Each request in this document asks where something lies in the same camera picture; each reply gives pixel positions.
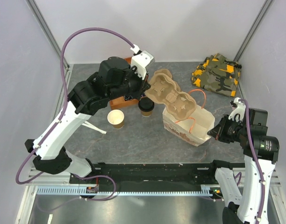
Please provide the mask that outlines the cardboard cup carrier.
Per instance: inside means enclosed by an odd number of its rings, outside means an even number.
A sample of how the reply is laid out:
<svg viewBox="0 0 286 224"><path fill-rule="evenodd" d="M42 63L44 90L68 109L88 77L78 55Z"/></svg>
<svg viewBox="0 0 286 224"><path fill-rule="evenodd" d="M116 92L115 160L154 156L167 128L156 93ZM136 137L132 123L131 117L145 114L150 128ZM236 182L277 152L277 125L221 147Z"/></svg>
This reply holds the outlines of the cardboard cup carrier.
<svg viewBox="0 0 286 224"><path fill-rule="evenodd" d="M158 74L158 73L163 73L163 74L167 75L170 79L172 79L172 73L166 68L159 69L159 70L154 72L154 74Z"/></svg>
<svg viewBox="0 0 286 224"><path fill-rule="evenodd" d="M173 79L163 73L154 74L145 95L156 104L164 104L167 112L177 120L187 119L197 108L197 103L181 90Z"/></svg>

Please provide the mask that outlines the white paper takeout bag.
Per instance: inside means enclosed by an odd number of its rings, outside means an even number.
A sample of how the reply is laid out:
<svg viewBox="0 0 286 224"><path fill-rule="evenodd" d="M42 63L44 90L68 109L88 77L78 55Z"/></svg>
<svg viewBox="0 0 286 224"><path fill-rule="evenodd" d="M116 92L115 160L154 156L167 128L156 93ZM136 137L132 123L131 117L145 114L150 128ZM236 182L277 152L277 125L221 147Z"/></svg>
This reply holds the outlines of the white paper takeout bag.
<svg viewBox="0 0 286 224"><path fill-rule="evenodd" d="M196 110L183 121L175 119L163 110L163 124L164 128L183 141L198 147L205 143L211 137L207 134L215 124L215 117L211 112L204 108L206 101L202 106L197 105Z"/></svg>

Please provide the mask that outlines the black plastic cup lid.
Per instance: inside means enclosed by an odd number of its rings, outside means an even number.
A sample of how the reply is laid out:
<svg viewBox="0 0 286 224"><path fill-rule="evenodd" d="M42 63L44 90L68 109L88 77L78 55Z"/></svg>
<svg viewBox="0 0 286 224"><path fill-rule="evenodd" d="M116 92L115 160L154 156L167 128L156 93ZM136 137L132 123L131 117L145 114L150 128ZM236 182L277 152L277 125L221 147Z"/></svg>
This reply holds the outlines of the black plastic cup lid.
<svg viewBox="0 0 286 224"><path fill-rule="evenodd" d="M142 112L150 112L154 109L154 102L148 97L143 97L139 100L138 107Z"/></svg>

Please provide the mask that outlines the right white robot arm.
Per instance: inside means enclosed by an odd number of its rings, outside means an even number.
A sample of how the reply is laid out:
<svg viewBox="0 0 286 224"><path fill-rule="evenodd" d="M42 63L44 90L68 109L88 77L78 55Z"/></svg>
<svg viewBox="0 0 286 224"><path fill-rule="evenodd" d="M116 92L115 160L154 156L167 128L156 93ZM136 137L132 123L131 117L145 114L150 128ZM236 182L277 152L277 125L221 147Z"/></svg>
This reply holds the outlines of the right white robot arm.
<svg viewBox="0 0 286 224"><path fill-rule="evenodd" d="M240 114L224 115L208 135L224 143L238 142L243 149L245 178L238 188L230 162L214 160L207 172L211 183L219 184L225 207L224 224L267 224L268 195L279 154L279 141L268 136L268 112L250 108Z"/></svg>

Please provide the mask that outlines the brown paper cup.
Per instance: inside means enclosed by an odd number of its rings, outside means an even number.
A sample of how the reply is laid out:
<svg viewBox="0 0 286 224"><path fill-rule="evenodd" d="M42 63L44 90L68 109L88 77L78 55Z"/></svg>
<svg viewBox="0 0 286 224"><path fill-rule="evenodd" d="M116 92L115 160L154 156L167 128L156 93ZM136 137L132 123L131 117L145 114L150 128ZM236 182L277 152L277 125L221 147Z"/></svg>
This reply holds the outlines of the brown paper cup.
<svg viewBox="0 0 286 224"><path fill-rule="evenodd" d="M144 116L144 117L148 117L148 116L150 116L151 114L152 114L152 110L150 110L150 111L141 111L141 114Z"/></svg>
<svg viewBox="0 0 286 224"><path fill-rule="evenodd" d="M108 122L116 129L124 126L124 113L121 110L112 110L107 115Z"/></svg>

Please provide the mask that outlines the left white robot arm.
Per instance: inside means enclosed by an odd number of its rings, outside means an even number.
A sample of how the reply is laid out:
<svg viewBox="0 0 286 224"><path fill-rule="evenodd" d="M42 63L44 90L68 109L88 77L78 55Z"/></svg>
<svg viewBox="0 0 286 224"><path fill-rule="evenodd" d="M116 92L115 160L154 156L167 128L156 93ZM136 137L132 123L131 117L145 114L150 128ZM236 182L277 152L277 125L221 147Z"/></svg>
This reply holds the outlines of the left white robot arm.
<svg viewBox="0 0 286 224"><path fill-rule="evenodd" d="M122 96L140 98L150 88L146 68L152 60L144 52L133 56L130 63L113 56L102 61L99 70L87 80L77 83L68 95L64 116L49 136L25 142L27 150L36 149L33 159L36 170L52 175L66 171L85 183L94 182L93 164L71 154L64 144L85 121L107 107L110 100Z"/></svg>

